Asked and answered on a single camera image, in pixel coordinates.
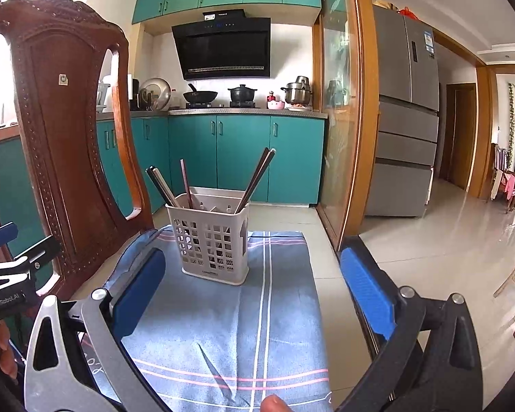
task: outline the countertop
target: countertop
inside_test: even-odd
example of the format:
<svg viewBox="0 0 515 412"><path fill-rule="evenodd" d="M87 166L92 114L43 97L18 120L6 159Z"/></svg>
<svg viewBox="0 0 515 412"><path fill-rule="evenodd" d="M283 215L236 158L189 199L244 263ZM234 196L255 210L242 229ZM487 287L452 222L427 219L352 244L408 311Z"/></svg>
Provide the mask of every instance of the countertop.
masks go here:
<svg viewBox="0 0 515 412"><path fill-rule="evenodd" d="M291 110L268 110L266 108L198 108L194 110L170 110L170 111L131 111L132 117L153 117L153 116L182 116L182 115L265 115L265 116L291 116L310 117L314 119L328 119L328 115L320 111L291 111ZM97 113L98 121L109 121L113 119L113 113Z"/></svg>

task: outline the doorway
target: doorway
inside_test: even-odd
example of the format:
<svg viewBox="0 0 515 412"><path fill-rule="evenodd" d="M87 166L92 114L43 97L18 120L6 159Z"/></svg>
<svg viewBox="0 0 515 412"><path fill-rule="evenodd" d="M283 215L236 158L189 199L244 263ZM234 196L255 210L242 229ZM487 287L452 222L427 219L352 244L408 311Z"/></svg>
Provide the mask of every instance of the doorway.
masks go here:
<svg viewBox="0 0 515 412"><path fill-rule="evenodd" d="M440 178L467 190L477 127L475 83L446 85L446 133Z"/></svg>

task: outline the dish rack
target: dish rack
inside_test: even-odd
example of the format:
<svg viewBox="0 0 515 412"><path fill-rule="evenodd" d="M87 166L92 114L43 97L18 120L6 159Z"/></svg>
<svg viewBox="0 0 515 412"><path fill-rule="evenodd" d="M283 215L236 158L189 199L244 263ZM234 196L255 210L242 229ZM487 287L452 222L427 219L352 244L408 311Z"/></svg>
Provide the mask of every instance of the dish rack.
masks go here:
<svg viewBox="0 0 515 412"><path fill-rule="evenodd" d="M195 209L188 195L176 196L182 206L168 208L183 272L229 285L241 285L248 274L248 211L232 214L244 192L191 188Z"/></svg>

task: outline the gray refrigerator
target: gray refrigerator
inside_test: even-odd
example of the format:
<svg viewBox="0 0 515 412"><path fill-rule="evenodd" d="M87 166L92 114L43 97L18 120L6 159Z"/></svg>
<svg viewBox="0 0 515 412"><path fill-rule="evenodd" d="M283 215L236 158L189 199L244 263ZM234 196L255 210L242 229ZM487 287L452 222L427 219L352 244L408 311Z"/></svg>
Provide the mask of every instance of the gray refrigerator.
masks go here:
<svg viewBox="0 0 515 412"><path fill-rule="evenodd" d="M439 74L433 29L374 6L379 127L366 215L421 216L437 150Z"/></svg>

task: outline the black frying pan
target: black frying pan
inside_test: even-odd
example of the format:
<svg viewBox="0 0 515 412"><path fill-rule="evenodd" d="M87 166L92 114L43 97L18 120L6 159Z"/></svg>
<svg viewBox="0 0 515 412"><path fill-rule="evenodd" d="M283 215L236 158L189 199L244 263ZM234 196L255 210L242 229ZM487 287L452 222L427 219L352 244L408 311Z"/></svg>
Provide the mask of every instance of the black frying pan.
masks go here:
<svg viewBox="0 0 515 412"><path fill-rule="evenodd" d="M209 104L217 97L216 91L196 91L193 84L189 84L192 92L183 93L183 97L190 104Z"/></svg>

